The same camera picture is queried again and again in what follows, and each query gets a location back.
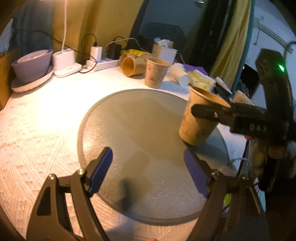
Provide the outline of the white desk lamp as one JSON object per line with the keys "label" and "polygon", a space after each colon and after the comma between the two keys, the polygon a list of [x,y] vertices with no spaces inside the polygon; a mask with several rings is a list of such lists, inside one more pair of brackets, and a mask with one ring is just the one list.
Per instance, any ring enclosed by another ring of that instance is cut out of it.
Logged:
{"label": "white desk lamp", "polygon": [[61,50],[52,55],[54,74],[58,78],[67,77],[81,70],[82,65],[76,62],[74,50],[66,49],[65,41],[67,36],[67,3],[64,2],[64,33]]}

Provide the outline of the yellow curtain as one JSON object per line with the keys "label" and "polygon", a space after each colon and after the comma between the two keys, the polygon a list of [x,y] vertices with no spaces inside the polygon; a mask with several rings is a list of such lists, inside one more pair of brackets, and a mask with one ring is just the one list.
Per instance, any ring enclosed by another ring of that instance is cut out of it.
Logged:
{"label": "yellow curtain", "polygon": [[128,38],[143,1],[54,1],[52,36],[63,40],[64,5],[67,5],[65,44],[79,51],[76,61],[89,59],[96,41],[105,47],[116,36]]}
{"label": "yellow curtain", "polygon": [[230,26],[210,75],[221,78],[228,87],[234,83],[239,63],[243,55],[252,1],[236,1]]}

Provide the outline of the white plate under bowl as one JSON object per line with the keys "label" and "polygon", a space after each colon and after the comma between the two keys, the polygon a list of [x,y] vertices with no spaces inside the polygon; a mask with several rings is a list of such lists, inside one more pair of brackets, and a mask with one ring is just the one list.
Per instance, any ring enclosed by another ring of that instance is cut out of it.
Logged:
{"label": "white plate under bowl", "polygon": [[21,80],[19,77],[16,77],[11,83],[11,89],[13,92],[16,92],[16,93],[23,93],[23,92],[33,90],[37,87],[40,87],[45,82],[47,82],[51,78],[53,73],[54,73],[54,68],[52,65],[50,65],[46,73],[40,78],[25,82],[24,80]]}

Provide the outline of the white tube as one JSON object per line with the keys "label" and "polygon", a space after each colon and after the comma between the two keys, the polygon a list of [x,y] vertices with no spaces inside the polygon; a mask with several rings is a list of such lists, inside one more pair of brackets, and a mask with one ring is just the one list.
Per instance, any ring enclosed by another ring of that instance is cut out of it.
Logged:
{"label": "white tube", "polygon": [[226,85],[226,83],[220,78],[220,77],[216,77],[215,78],[216,83],[222,87],[224,90],[226,90],[229,94],[232,94],[232,91],[229,89],[229,87]]}

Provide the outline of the cardboard box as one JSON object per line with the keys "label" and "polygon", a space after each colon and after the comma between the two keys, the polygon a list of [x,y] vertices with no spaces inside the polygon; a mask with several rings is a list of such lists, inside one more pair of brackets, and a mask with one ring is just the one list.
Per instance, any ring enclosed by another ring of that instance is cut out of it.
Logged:
{"label": "cardboard box", "polygon": [[0,110],[4,109],[10,95],[11,83],[15,79],[16,74],[11,67],[13,61],[18,60],[19,49],[13,49],[1,56],[0,62]]}

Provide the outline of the purple bowl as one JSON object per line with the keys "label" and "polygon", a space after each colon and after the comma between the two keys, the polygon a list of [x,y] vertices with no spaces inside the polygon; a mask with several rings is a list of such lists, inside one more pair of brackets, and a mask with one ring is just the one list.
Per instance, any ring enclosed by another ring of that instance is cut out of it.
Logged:
{"label": "purple bowl", "polygon": [[42,77],[51,61],[53,49],[39,50],[22,56],[11,64],[15,74],[25,82]]}

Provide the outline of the yellow tissue pack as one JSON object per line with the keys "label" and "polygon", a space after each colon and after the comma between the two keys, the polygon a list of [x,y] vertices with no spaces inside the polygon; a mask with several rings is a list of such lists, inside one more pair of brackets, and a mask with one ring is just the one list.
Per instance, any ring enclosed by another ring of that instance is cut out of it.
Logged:
{"label": "yellow tissue pack", "polygon": [[189,71],[188,74],[191,77],[190,85],[193,87],[211,92],[216,84],[216,81],[213,78],[204,75],[198,70]]}

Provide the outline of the upright paper cup behind mat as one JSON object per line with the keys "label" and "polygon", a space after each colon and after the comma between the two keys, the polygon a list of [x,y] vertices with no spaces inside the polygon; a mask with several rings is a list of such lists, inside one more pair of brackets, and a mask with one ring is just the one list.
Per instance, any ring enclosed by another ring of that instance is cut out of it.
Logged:
{"label": "upright paper cup behind mat", "polygon": [[160,88],[170,63],[157,58],[147,59],[144,84],[150,88]]}

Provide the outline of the brown paper cup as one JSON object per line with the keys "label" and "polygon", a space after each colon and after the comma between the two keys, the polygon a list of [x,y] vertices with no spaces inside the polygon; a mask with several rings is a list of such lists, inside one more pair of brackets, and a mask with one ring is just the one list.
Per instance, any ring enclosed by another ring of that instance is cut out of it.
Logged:
{"label": "brown paper cup", "polygon": [[143,75],[146,72],[147,62],[142,57],[126,57],[121,65],[122,72],[125,76]]}
{"label": "brown paper cup", "polygon": [[199,87],[191,87],[189,99],[184,112],[184,117],[179,129],[179,135],[186,143],[198,146],[203,144],[218,125],[217,121],[197,118],[191,113],[195,104],[205,105],[210,109],[229,108],[230,105],[221,97],[203,90]]}
{"label": "brown paper cup", "polygon": [[124,59],[125,59],[126,57],[129,57],[129,56],[130,56],[130,54],[129,54],[128,52],[126,52],[126,51],[124,51],[124,52],[122,53],[122,55],[121,55],[121,57],[120,57],[120,66],[122,66]]}

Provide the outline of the white cartoon mug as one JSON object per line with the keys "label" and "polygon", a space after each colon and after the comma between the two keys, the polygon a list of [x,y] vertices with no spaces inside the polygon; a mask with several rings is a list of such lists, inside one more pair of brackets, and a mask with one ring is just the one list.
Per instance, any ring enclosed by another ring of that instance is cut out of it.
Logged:
{"label": "white cartoon mug", "polygon": [[247,97],[243,92],[240,90],[237,90],[234,94],[234,97],[232,98],[232,102],[234,103],[243,103],[248,105],[255,105],[256,102],[251,100],[249,97]]}

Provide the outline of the yellow curtain left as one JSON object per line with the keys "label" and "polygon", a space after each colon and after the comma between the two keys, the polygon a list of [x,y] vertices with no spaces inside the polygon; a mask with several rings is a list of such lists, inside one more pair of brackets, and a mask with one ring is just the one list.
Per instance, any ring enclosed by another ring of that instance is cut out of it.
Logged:
{"label": "yellow curtain left", "polygon": [[63,40],[64,5],[67,5],[65,44],[79,51],[76,61],[89,59],[96,41],[105,47],[116,36],[128,38],[143,1],[54,1],[52,36]]}

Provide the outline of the white paper cup lying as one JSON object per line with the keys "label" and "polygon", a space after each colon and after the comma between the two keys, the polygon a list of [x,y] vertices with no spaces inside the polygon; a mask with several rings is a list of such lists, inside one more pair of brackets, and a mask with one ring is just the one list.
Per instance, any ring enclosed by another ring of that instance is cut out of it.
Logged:
{"label": "white paper cup lying", "polygon": [[191,76],[181,63],[173,64],[170,69],[170,74],[179,85],[187,86],[191,81]]}

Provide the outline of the black charger plug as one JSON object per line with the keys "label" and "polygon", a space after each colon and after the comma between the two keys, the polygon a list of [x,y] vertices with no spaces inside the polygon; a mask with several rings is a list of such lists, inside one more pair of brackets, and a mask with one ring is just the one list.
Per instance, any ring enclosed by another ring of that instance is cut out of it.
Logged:
{"label": "black charger plug", "polygon": [[122,46],[120,44],[110,44],[107,52],[107,58],[112,60],[118,60],[120,57],[121,48]]}

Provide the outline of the white charger plug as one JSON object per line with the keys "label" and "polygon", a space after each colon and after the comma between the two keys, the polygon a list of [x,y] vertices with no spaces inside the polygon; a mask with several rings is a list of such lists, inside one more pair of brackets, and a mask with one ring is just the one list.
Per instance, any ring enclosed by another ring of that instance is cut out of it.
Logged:
{"label": "white charger plug", "polygon": [[90,60],[96,63],[101,61],[102,47],[92,46],[90,49]]}

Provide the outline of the yellow curtain right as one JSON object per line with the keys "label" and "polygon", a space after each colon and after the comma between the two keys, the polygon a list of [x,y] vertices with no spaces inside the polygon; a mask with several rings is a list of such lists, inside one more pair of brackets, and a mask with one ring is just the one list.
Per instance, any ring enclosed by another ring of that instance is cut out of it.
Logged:
{"label": "yellow curtain right", "polygon": [[210,75],[221,78],[228,87],[234,83],[239,63],[243,55],[252,1],[236,1],[230,26]]}

